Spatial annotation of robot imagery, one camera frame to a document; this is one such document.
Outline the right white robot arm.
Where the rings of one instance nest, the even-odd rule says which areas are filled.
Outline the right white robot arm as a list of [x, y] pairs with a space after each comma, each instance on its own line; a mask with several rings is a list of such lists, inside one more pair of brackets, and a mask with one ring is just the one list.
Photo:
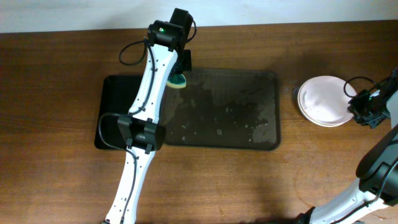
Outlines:
[[348, 104], [356, 123], [376, 128], [390, 119], [391, 130], [361, 159], [356, 179], [345, 191], [299, 214], [294, 223], [358, 223], [373, 211], [397, 205], [397, 70], [351, 96]]

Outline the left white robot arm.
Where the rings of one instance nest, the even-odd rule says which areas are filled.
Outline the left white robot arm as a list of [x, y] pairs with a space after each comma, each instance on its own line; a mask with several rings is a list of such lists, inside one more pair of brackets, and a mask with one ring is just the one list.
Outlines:
[[126, 154], [121, 180], [104, 224], [135, 223], [137, 204], [147, 170], [165, 140], [159, 123], [161, 101], [166, 87], [184, 88], [184, 71], [192, 69], [186, 43], [197, 30], [192, 15], [176, 8], [169, 21], [156, 20], [148, 27], [142, 58], [146, 67], [133, 104], [126, 114], [117, 113], [117, 125]]

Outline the green and yellow sponge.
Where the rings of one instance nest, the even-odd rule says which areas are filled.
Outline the green and yellow sponge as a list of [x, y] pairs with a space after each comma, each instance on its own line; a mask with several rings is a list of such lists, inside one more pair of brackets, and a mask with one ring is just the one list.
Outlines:
[[171, 73], [166, 82], [166, 86], [173, 89], [182, 89], [186, 85], [187, 81], [183, 73]]

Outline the pinkish white plate top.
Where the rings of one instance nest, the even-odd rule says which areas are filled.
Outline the pinkish white plate top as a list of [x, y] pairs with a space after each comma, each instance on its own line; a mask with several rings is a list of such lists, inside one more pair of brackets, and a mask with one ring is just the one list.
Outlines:
[[333, 76], [314, 77], [307, 80], [300, 89], [302, 106], [312, 119], [322, 123], [353, 119], [353, 114], [348, 111], [348, 102], [356, 92], [344, 80]]

